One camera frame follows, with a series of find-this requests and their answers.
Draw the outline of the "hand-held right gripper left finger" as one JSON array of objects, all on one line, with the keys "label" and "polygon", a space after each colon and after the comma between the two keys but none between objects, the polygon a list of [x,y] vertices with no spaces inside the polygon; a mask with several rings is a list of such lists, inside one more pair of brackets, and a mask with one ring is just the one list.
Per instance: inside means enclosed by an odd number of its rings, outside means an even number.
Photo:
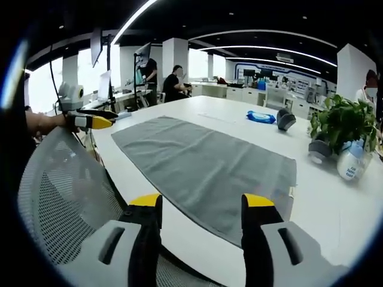
[{"label": "hand-held right gripper left finger", "polygon": [[110,220],[81,244],[58,270],[71,286],[155,286],[162,245],[163,199],[140,196],[118,221]]}]

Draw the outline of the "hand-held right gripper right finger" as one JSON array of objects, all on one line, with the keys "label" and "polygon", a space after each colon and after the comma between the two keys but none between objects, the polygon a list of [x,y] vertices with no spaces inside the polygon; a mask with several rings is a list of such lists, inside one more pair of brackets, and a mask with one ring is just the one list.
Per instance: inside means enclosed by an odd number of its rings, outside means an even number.
[{"label": "hand-held right gripper right finger", "polygon": [[329,263],[320,244],[284,221],[266,197],[243,194],[241,221],[246,286],[332,286],[348,272]]}]

